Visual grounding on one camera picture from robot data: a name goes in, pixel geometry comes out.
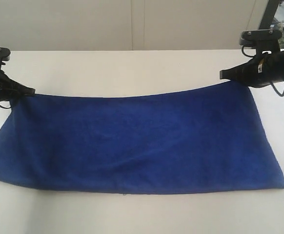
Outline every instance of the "white tabletop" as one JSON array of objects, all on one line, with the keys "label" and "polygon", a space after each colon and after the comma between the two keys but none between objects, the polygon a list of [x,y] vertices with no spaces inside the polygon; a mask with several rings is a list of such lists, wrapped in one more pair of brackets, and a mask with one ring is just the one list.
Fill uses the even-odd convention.
[{"label": "white tabletop", "polygon": [[[13,52],[6,74],[37,93],[123,97],[219,83],[238,50]],[[284,173],[284,97],[252,89]],[[9,111],[0,109],[0,127]],[[284,234],[284,190],[193,195],[46,192],[0,182],[0,234]]]}]

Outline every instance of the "towel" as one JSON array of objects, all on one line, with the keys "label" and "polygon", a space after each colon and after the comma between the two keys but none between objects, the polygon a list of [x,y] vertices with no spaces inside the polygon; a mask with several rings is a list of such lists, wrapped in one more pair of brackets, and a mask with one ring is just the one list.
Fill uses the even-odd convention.
[{"label": "towel", "polygon": [[249,88],[20,99],[0,129],[0,181],[56,191],[191,194],[284,188]]}]

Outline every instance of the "microfiber cloth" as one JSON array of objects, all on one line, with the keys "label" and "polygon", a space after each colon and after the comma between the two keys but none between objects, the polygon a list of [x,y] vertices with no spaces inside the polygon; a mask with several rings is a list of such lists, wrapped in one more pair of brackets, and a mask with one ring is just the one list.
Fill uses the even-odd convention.
[{"label": "microfiber cloth", "polygon": [[0,129],[0,180],[120,194],[284,188],[253,96],[234,81],[142,97],[24,97]]}]

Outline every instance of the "blue towel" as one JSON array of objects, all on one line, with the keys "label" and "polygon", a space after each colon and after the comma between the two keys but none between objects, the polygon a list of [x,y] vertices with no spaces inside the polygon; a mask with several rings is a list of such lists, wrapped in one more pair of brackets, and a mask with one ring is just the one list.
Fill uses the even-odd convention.
[{"label": "blue towel", "polygon": [[189,194],[284,188],[247,87],[24,97],[0,129],[0,180],[43,190]]}]

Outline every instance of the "blue fabric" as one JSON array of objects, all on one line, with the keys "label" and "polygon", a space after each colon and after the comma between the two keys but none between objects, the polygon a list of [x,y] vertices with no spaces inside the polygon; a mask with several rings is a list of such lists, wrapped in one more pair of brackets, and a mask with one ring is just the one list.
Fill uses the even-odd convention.
[{"label": "blue fabric", "polygon": [[144,97],[23,98],[0,130],[0,180],[121,194],[284,188],[252,94],[234,81]]}]

